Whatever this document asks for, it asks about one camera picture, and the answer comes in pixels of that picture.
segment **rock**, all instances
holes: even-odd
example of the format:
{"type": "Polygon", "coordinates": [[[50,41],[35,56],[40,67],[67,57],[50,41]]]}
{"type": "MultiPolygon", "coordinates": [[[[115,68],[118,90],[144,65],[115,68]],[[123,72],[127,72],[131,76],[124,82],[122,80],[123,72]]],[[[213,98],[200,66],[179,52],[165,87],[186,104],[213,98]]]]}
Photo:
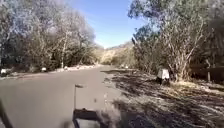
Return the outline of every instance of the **rock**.
{"type": "Polygon", "coordinates": [[[46,71],[47,71],[47,68],[46,68],[46,67],[43,67],[43,68],[41,69],[41,71],[42,71],[42,72],[46,72],[46,71]]]}
{"type": "Polygon", "coordinates": [[[64,69],[65,69],[65,70],[68,70],[68,66],[65,66],[64,69]]]}

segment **foliage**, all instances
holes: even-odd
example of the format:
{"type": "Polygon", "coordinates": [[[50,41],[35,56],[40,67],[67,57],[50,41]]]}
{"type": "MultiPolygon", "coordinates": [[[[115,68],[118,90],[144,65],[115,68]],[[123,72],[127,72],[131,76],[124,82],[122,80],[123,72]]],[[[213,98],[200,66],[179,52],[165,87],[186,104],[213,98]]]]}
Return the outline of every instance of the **foliage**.
{"type": "Polygon", "coordinates": [[[0,64],[51,70],[93,63],[93,29],[64,3],[52,0],[6,0],[0,3],[0,64]]]}
{"type": "Polygon", "coordinates": [[[215,54],[223,55],[223,42],[214,42],[223,33],[214,27],[214,21],[223,23],[223,9],[221,1],[133,0],[128,16],[148,21],[133,38],[138,68],[155,73],[163,66],[183,79],[189,76],[195,60],[214,60],[215,56],[204,57],[208,50],[211,54],[205,46],[215,45],[220,49],[215,54]]]}

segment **roadside vegetation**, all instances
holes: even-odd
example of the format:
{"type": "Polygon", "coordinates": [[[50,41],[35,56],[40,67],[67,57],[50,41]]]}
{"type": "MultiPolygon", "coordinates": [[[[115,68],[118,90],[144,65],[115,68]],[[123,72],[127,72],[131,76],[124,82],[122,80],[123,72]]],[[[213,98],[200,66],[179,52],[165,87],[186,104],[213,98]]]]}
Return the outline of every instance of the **roadside vegetation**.
{"type": "Polygon", "coordinates": [[[0,69],[39,72],[97,62],[94,30],[56,0],[0,1],[0,69]]]}
{"type": "Polygon", "coordinates": [[[147,22],[132,39],[137,68],[156,73],[165,67],[178,80],[209,72],[221,77],[223,10],[219,0],[133,0],[128,16],[147,22]]]}

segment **post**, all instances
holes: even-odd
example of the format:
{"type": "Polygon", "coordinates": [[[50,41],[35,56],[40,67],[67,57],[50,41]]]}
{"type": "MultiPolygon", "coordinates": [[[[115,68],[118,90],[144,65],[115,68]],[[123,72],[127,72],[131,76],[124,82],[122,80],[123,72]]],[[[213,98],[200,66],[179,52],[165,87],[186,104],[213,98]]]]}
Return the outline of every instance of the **post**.
{"type": "Polygon", "coordinates": [[[210,71],[209,71],[209,69],[211,68],[211,64],[209,63],[208,59],[206,59],[206,63],[208,64],[208,66],[207,66],[207,70],[208,70],[207,80],[208,80],[208,82],[211,82],[211,74],[210,74],[210,71]]]}

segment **tree trunk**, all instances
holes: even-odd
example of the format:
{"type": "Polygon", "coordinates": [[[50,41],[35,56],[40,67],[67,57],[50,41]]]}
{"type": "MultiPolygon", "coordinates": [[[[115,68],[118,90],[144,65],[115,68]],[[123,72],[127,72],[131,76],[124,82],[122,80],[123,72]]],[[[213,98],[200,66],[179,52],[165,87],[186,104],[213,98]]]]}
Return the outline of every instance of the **tree trunk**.
{"type": "Polygon", "coordinates": [[[61,54],[61,68],[64,68],[65,47],[66,47],[66,43],[64,43],[64,46],[63,46],[63,49],[62,49],[62,54],[61,54]]]}

